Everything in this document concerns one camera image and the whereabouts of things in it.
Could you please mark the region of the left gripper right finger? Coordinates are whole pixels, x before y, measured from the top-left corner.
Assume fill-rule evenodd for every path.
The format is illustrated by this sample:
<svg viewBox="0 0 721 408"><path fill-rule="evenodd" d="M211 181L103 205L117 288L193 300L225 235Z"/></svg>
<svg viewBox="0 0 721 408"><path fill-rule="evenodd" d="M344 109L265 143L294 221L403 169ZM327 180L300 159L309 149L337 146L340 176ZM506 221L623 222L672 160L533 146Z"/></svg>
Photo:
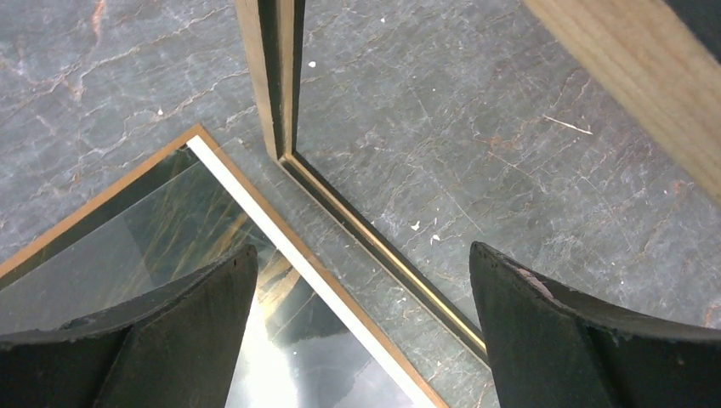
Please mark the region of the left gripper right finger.
<svg viewBox="0 0 721 408"><path fill-rule="evenodd" d="M501 406L719 406L718 330L607 303L483 242L469 275Z"/></svg>

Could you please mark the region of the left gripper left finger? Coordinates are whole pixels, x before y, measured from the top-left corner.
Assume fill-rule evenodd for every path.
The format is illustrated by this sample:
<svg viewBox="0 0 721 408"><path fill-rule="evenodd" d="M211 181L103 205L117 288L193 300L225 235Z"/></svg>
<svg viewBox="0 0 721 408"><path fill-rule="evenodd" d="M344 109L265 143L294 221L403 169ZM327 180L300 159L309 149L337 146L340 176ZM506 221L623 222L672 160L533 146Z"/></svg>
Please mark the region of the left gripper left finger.
<svg viewBox="0 0 721 408"><path fill-rule="evenodd" d="M258 278L246 245L53 330L1 337L4 407L222 407Z"/></svg>

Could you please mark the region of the clear plastic sheet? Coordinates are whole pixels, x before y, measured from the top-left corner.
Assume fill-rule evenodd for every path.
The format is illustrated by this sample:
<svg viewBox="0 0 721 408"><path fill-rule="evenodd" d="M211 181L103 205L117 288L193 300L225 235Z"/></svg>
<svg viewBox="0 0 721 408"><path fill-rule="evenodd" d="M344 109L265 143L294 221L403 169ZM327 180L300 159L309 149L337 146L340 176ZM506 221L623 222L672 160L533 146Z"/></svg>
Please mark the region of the clear plastic sheet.
<svg viewBox="0 0 721 408"><path fill-rule="evenodd" d="M241 205L412 401L497 407L490 370L319 204L239 139L223 144L239 170Z"/></svg>

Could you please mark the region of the brown frame backing board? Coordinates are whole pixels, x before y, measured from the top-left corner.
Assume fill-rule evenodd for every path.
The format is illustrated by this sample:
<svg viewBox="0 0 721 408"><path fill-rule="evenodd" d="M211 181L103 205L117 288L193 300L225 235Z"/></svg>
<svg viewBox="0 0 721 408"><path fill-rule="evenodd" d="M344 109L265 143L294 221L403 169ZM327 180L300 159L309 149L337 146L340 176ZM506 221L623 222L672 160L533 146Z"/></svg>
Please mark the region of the brown frame backing board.
<svg viewBox="0 0 721 408"><path fill-rule="evenodd" d="M50 330L252 245L258 278L227 407L422 407L241 205L239 170L191 127L1 264L1 331Z"/></svg>

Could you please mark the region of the black wooden picture frame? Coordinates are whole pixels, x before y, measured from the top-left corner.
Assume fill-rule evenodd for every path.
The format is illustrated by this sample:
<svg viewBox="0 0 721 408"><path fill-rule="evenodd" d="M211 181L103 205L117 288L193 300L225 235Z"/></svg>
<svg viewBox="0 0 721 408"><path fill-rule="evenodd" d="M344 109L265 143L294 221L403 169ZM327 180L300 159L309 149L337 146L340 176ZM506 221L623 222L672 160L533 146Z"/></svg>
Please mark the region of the black wooden picture frame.
<svg viewBox="0 0 721 408"><path fill-rule="evenodd" d="M479 361L484 336L440 289L297 151L303 1L236 1L241 39L270 159L407 289Z"/></svg>

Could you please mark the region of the glossy photo print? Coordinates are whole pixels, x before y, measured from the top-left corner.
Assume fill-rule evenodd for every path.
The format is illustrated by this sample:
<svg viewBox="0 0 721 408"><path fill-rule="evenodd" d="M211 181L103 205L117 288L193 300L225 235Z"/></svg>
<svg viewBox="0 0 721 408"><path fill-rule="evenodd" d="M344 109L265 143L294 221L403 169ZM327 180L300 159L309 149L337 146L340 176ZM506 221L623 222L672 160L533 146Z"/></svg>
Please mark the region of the glossy photo print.
<svg viewBox="0 0 721 408"><path fill-rule="evenodd" d="M442 400L195 127L2 265L1 404Z"/></svg>

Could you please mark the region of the wooden clothes rack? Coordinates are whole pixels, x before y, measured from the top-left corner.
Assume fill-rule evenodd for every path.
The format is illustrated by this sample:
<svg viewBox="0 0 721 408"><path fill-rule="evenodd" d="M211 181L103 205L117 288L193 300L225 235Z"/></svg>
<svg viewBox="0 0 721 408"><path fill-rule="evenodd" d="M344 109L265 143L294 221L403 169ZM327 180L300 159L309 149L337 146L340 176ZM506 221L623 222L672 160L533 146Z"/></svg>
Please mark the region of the wooden clothes rack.
<svg viewBox="0 0 721 408"><path fill-rule="evenodd" d="M719 201L720 3L556 0L526 6Z"/></svg>

